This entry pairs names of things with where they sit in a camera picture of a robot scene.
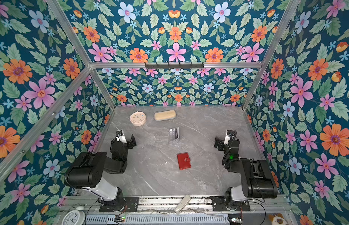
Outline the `red card holder wallet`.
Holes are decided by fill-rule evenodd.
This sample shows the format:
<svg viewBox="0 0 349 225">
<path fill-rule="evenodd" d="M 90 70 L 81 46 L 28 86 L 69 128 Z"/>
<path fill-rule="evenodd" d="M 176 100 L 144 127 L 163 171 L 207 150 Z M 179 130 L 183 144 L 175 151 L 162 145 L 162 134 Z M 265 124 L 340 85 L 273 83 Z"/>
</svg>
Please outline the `red card holder wallet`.
<svg viewBox="0 0 349 225">
<path fill-rule="evenodd" d="M 187 152 L 177 154 L 178 166 L 180 170 L 191 168 L 190 157 Z"/>
</svg>

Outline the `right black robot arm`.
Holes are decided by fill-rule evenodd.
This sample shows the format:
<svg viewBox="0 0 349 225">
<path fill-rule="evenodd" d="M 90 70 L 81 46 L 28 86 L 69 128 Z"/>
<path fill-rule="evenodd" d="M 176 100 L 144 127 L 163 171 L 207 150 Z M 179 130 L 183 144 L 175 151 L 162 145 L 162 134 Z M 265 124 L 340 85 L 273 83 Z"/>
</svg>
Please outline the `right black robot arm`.
<svg viewBox="0 0 349 225">
<path fill-rule="evenodd" d="M 215 138 L 214 147 L 224 153 L 222 167 L 240 175 L 241 183 L 229 187 L 224 197 L 212 197 L 214 211 L 249 211 L 249 201 L 264 203 L 278 196 L 278 187 L 266 160 L 240 156 L 237 131 L 227 130 L 224 139 Z"/>
</svg>

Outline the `dark grey credit card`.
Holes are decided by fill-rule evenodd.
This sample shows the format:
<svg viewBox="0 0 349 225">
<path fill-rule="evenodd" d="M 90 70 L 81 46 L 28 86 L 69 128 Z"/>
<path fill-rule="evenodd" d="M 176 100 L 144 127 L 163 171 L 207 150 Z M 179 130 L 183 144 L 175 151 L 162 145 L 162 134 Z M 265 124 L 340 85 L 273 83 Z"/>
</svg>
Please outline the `dark grey credit card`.
<svg viewBox="0 0 349 225">
<path fill-rule="evenodd" d="M 179 127 L 175 128 L 174 137 L 175 137 L 175 140 L 179 139 L 179 137 L 180 137 L 180 135 L 179 135 Z"/>
</svg>

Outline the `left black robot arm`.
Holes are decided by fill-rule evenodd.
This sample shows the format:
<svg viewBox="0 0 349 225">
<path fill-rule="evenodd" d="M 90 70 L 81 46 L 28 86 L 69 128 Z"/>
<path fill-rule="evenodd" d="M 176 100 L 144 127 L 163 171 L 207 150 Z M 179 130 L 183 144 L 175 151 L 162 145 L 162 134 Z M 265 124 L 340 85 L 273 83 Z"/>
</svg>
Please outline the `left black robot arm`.
<svg viewBox="0 0 349 225">
<path fill-rule="evenodd" d="M 65 184 L 94 194 L 100 204 L 100 212 L 131 211 L 138 198 L 125 198 L 122 190 L 109 183 L 103 177 L 103 173 L 125 172 L 128 166 L 128 152 L 137 146 L 136 139 L 132 135 L 130 140 L 127 140 L 123 131 L 118 130 L 110 144 L 111 157 L 104 151 L 81 153 L 67 170 Z"/>
</svg>

